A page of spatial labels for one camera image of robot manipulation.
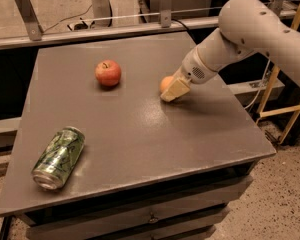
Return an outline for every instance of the aluminum can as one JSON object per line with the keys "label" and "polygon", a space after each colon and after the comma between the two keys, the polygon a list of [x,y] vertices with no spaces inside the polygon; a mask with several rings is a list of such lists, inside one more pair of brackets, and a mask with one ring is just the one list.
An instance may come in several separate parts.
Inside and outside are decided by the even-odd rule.
{"label": "aluminum can", "polygon": [[62,188],[76,165],[85,136],[68,126],[57,132],[32,170],[33,180],[45,189]]}

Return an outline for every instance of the desk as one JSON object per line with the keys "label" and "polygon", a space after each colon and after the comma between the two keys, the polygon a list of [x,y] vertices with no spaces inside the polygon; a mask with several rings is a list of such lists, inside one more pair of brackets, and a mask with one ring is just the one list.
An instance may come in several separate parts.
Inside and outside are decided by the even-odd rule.
{"label": "desk", "polygon": [[[175,102],[161,79],[195,44],[170,33],[41,49],[5,184],[0,216],[16,215],[30,239],[199,239],[209,236],[275,149],[219,76]],[[94,68],[122,67],[113,89]],[[86,136],[66,186],[44,191],[31,170],[64,126]]]}

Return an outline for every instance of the drawer handle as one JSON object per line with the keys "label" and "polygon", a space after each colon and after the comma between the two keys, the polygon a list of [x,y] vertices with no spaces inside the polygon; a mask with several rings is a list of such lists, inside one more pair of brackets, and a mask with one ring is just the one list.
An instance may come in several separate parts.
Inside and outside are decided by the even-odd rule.
{"label": "drawer handle", "polygon": [[157,217],[154,216],[153,213],[150,213],[150,219],[148,220],[148,223],[149,224],[154,224],[154,223],[157,223],[159,221],[159,219]]}

